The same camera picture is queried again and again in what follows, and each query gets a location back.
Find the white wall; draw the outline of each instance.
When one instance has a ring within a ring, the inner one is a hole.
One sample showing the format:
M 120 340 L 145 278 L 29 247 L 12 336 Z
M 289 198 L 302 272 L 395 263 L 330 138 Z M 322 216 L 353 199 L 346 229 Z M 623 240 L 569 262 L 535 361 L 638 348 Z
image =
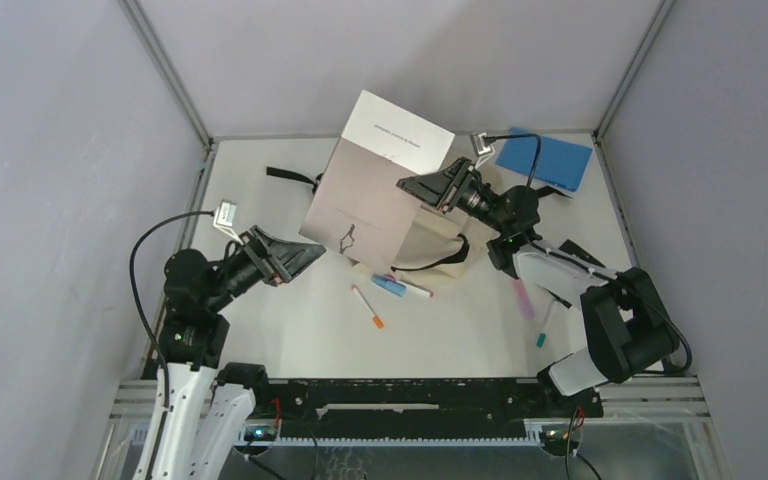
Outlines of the white wall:
M 0 1 L 0 479 L 89 476 L 200 157 L 116 2 Z
M 768 478 L 768 1 L 680 2 L 607 147 L 735 477 Z
M 143 0 L 214 135 L 342 130 L 362 89 L 457 130 L 593 130 L 659 0 Z

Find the blue folder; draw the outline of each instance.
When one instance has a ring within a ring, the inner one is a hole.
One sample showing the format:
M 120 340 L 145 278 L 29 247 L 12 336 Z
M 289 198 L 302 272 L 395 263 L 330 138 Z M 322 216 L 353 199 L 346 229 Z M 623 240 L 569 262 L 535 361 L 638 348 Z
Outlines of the blue folder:
M 529 133 L 521 128 L 511 129 L 511 134 Z M 549 137 L 543 139 L 540 162 L 534 177 L 548 184 L 575 192 L 581 186 L 584 170 L 593 149 Z M 533 138 L 510 139 L 505 142 L 496 159 L 496 165 L 528 176 L 537 142 Z

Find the pink marker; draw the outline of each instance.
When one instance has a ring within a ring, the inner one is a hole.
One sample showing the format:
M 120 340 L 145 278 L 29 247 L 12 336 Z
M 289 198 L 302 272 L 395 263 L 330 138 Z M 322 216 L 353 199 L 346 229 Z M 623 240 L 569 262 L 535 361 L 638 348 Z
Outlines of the pink marker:
M 514 289 L 517 292 L 519 311 L 522 312 L 523 318 L 531 320 L 534 318 L 534 307 L 531 305 L 531 299 L 528 298 L 528 292 L 525 291 L 525 285 L 522 284 L 522 280 L 514 278 L 513 281 Z

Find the red wire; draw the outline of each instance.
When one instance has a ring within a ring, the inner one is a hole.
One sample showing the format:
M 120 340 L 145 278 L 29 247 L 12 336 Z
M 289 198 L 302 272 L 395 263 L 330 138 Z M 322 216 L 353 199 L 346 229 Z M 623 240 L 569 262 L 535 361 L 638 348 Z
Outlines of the red wire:
M 576 424 L 574 430 L 578 430 L 579 428 L 584 426 L 584 419 L 586 418 L 586 415 L 584 415 L 584 409 L 581 408 L 581 405 L 578 406 L 578 423 Z
M 278 428 L 278 424 L 281 422 L 281 399 L 276 398 L 269 403 L 275 404 L 275 423 L 272 428 Z

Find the marker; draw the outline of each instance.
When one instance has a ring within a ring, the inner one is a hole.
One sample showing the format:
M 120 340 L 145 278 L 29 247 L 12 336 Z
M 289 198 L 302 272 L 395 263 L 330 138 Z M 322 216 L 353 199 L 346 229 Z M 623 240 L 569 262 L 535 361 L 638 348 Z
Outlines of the marker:
M 397 297 L 404 297 L 405 292 L 407 291 L 407 287 L 405 287 L 401 283 L 388 280 L 387 278 L 382 277 L 381 275 L 373 275 L 372 283 L 378 285 L 384 290 L 387 290 L 393 295 L 396 295 Z
M 372 306 L 369 304 L 369 302 L 366 301 L 365 298 L 363 298 L 363 294 L 360 293 L 360 290 L 358 290 L 357 285 L 352 285 L 352 292 L 354 292 L 355 296 L 360 300 L 360 303 L 363 304 L 364 307 L 366 307 L 367 311 L 369 311 L 369 315 L 372 317 L 372 323 L 375 324 L 378 329 L 384 328 L 384 322 L 381 321 L 380 318 L 378 318 L 378 315 L 375 314 L 375 311 L 372 309 Z
M 555 306 L 558 303 L 558 300 L 553 298 L 552 303 L 549 304 L 549 308 L 546 309 L 546 313 L 543 315 L 543 325 L 540 326 L 540 335 L 537 336 L 537 348 L 542 348 L 543 343 L 546 341 L 546 334 L 544 332 L 552 322 L 552 314 L 555 313 Z
M 522 318 L 531 320 L 534 318 L 534 307 L 531 305 L 531 299 L 528 298 L 525 285 L 518 278 L 512 280 L 514 281 L 514 289 L 517 292 L 517 301 L 519 302 L 519 311 L 522 313 Z
M 399 285 L 404 285 L 408 291 L 410 291 L 411 293 L 415 293 L 421 297 L 431 298 L 434 296 L 434 292 L 430 290 L 426 290 L 422 287 L 417 287 L 416 285 L 412 285 L 408 282 L 405 282 L 404 280 L 397 280 L 396 277 L 392 275 L 384 275 L 384 278 L 386 278 L 387 280 L 390 280 L 391 282 L 396 282 Z
M 434 292 L 430 290 L 426 290 L 422 287 L 417 287 L 416 285 L 411 285 L 410 283 L 407 283 L 407 282 L 401 282 L 401 284 L 407 287 L 409 292 L 419 295 L 421 297 L 431 298 L 434 296 Z

